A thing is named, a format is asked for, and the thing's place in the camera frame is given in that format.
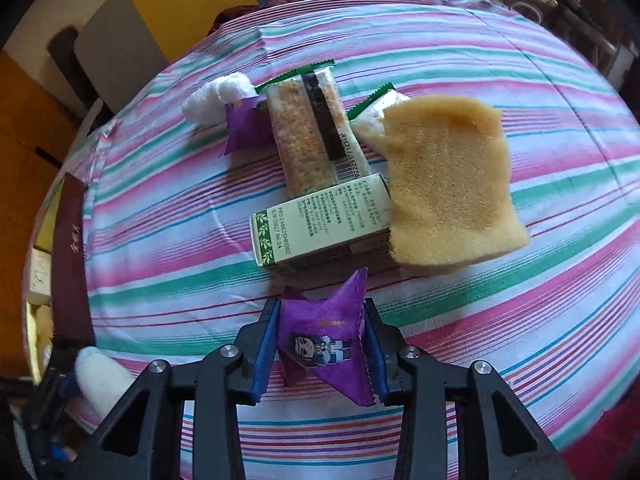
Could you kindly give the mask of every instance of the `wooden cabinet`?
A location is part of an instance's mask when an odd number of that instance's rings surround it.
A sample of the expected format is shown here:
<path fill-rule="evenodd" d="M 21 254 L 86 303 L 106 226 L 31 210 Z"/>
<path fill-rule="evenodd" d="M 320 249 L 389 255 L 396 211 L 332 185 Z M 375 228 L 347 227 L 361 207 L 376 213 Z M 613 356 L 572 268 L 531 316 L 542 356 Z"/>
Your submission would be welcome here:
<path fill-rule="evenodd" d="M 0 52 L 0 376 L 28 374 L 22 351 L 20 281 L 36 213 L 63 160 L 74 124 L 56 101 Z"/>

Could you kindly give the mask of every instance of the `striped tablecloth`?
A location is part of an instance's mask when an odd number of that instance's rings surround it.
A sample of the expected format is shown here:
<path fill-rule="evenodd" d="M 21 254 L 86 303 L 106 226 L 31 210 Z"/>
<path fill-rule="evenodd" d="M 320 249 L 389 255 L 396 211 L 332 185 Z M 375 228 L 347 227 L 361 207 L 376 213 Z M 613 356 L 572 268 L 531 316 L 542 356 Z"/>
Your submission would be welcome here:
<path fill-rule="evenodd" d="M 333 58 L 349 107 L 385 82 L 410 96 L 475 96 L 504 111 L 511 195 L 529 247 L 451 276 L 370 266 L 383 320 L 438 359 L 492 362 L 558 447 L 617 401 L 640 365 L 640 130 L 603 77 L 552 34 L 486 0 L 314 0 L 233 20 L 159 74 L 64 170 L 88 185 L 86 277 L 97 345 L 134 373 L 197 360 L 257 319 L 284 280 L 259 269 L 250 213 L 287 199 L 274 151 L 222 156 L 223 134 L 184 121 L 205 81 L 254 84 Z M 366 151 L 372 167 L 385 161 Z M 323 298 L 346 276 L 320 268 Z M 96 420 L 78 402 L 88 426 Z M 182 459 L 191 477 L 193 407 Z M 282 386 L 274 364 L 239 408 L 250 479 L 392 476 L 401 409 L 358 408 L 330 387 Z M 449 471 L 456 431 L 449 411 Z"/>

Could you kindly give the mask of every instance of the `sponge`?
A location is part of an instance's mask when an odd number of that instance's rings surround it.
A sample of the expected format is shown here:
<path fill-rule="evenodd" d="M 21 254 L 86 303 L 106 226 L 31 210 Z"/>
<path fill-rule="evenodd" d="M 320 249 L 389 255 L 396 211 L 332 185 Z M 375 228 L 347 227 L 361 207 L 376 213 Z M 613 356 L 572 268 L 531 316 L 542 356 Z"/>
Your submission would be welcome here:
<path fill-rule="evenodd" d="M 422 96 L 385 110 L 376 147 L 389 163 L 392 256 L 448 273 L 529 243 L 511 204 L 500 110 Z"/>

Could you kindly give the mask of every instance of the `purple snack package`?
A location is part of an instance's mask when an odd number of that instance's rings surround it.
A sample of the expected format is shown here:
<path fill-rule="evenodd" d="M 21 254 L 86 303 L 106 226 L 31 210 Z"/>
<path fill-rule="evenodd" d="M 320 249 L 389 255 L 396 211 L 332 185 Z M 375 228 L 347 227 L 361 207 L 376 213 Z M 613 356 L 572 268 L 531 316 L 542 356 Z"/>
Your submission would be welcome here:
<path fill-rule="evenodd" d="M 237 150 L 255 150 L 275 144 L 267 98 L 258 95 L 226 104 L 226 140 L 224 155 Z"/>
<path fill-rule="evenodd" d="M 293 290 L 280 307 L 278 354 L 287 386 L 312 376 L 359 406 L 373 406 L 362 335 L 367 269 L 358 269 L 332 297 L 311 301 Z"/>

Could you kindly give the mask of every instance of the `white cotton ball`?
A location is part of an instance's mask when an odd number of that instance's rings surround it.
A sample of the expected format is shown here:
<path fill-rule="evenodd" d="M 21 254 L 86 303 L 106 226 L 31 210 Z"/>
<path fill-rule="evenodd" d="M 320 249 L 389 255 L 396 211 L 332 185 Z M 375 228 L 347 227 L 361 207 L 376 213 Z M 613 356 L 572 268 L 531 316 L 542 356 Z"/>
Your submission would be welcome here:
<path fill-rule="evenodd" d="M 209 81 L 187 97 L 182 104 L 182 113 L 187 121 L 202 126 L 213 126 L 225 122 L 225 104 L 218 93 L 223 79 L 218 77 Z"/>
<path fill-rule="evenodd" d="M 84 398 L 102 421 L 135 378 L 121 364 L 93 346 L 78 352 L 76 381 Z"/>
<path fill-rule="evenodd" d="M 257 96 L 251 80 L 242 72 L 233 72 L 226 76 L 218 88 L 223 103 L 235 103 L 240 99 Z"/>

